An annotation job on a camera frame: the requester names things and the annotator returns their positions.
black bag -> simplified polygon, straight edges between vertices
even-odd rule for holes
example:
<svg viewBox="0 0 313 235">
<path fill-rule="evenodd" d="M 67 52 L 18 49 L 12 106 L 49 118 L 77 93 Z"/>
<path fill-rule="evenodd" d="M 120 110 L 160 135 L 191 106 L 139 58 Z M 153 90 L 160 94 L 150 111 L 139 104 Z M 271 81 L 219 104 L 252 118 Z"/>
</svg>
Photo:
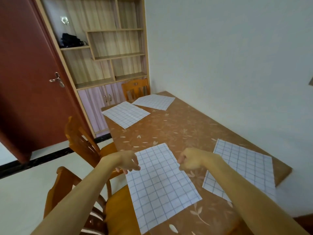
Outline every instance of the black bag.
<svg viewBox="0 0 313 235">
<path fill-rule="evenodd" d="M 80 39 L 78 39 L 75 35 L 63 33 L 61 40 L 63 43 L 63 48 L 84 46 L 84 42 L 80 41 Z"/>
</svg>

chair backrest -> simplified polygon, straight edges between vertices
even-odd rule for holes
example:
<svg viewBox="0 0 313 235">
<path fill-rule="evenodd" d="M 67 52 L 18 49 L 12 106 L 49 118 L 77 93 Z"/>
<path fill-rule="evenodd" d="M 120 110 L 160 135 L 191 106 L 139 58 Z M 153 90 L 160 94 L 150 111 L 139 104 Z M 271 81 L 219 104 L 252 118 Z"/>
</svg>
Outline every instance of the chair backrest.
<svg viewBox="0 0 313 235">
<path fill-rule="evenodd" d="M 68 118 L 68 123 L 65 126 L 65 135 L 69 141 L 69 147 L 92 167 L 96 167 L 101 158 L 100 149 L 83 129 L 77 118 L 72 116 Z"/>
<path fill-rule="evenodd" d="M 135 100 L 139 97 L 142 97 L 145 95 L 144 91 L 146 91 L 148 95 L 150 95 L 150 88 L 148 85 L 148 79 L 138 79 L 138 80 L 132 80 L 127 83 L 122 84 L 122 89 L 124 96 L 127 101 Z"/>
<path fill-rule="evenodd" d="M 57 169 L 57 179 L 53 187 L 49 190 L 45 205 L 44 218 L 53 210 L 53 208 L 72 190 L 73 186 L 78 185 L 81 179 L 68 170 L 65 167 L 59 167 Z M 102 234 L 108 235 L 108 227 L 105 222 L 105 199 L 99 195 L 97 202 L 102 208 L 102 211 L 93 207 L 90 215 L 84 225 L 81 235 L 86 235 L 89 232 L 100 232 Z"/>
</svg>

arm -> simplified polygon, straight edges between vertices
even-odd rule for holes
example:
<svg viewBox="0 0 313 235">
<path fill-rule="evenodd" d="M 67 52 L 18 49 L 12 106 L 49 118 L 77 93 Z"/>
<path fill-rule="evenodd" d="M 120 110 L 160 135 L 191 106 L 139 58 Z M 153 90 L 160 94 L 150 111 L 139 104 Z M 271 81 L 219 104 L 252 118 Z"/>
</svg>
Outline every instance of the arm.
<svg viewBox="0 0 313 235">
<path fill-rule="evenodd" d="M 187 148 L 178 159 L 180 169 L 205 167 L 223 188 L 253 234 L 308 233 L 274 201 L 232 169 L 220 155 Z"/>
<path fill-rule="evenodd" d="M 31 235 L 79 234 L 113 169 L 140 170 L 133 151 L 103 157 L 93 169 L 37 226 Z"/>
</svg>

hand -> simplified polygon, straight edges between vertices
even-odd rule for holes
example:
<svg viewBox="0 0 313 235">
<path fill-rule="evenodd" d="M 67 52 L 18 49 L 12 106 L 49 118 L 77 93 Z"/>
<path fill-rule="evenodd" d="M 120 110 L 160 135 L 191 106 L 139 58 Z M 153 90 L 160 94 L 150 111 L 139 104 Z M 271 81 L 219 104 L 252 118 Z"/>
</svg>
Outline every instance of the hand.
<svg viewBox="0 0 313 235">
<path fill-rule="evenodd" d="M 124 174 L 127 174 L 128 171 L 139 171 L 140 166 L 138 166 L 138 159 L 137 156 L 133 151 L 120 151 L 116 153 L 112 153 L 110 155 L 107 155 L 107 157 L 114 157 L 117 159 L 116 163 L 116 170 L 119 172 L 121 169 L 123 170 Z"/>
<path fill-rule="evenodd" d="M 193 170 L 205 166 L 210 158 L 216 156 L 219 155 L 196 148 L 186 148 L 179 156 L 177 162 L 180 164 L 180 170 Z"/>
</svg>

black baseboard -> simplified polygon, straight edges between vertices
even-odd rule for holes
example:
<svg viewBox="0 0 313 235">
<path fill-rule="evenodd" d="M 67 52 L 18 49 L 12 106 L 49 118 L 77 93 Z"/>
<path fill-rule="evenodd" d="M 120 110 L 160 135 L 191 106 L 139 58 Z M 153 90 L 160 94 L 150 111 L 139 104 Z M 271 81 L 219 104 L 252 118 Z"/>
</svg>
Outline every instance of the black baseboard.
<svg viewBox="0 0 313 235">
<path fill-rule="evenodd" d="M 96 143 L 100 143 L 100 142 L 103 142 L 103 141 L 108 140 L 110 138 L 112 138 L 111 134 L 108 133 L 108 134 L 105 134 L 105 135 L 102 135 L 100 137 L 95 138 L 94 141 Z M 24 170 L 27 170 L 29 168 L 38 166 L 40 164 L 43 164 L 43 163 L 46 163 L 46 162 L 50 162 L 50 161 L 52 161 L 54 159 L 63 157 L 63 156 L 65 156 L 67 154 L 70 154 L 72 152 L 73 152 L 72 149 L 65 148 L 65 149 L 56 151 L 54 153 L 47 154 L 47 155 L 42 156 L 40 158 L 36 158 L 36 159 L 30 160 L 29 162 L 27 162 L 25 164 L 21 164 L 17 160 L 14 161 L 14 162 L 10 162 L 10 163 L 4 164 L 4 165 L 0 166 L 0 179 L 2 179 L 4 177 L 7 177 L 7 176 L 10 176 L 12 174 L 18 173 L 20 171 L 24 171 Z"/>
</svg>

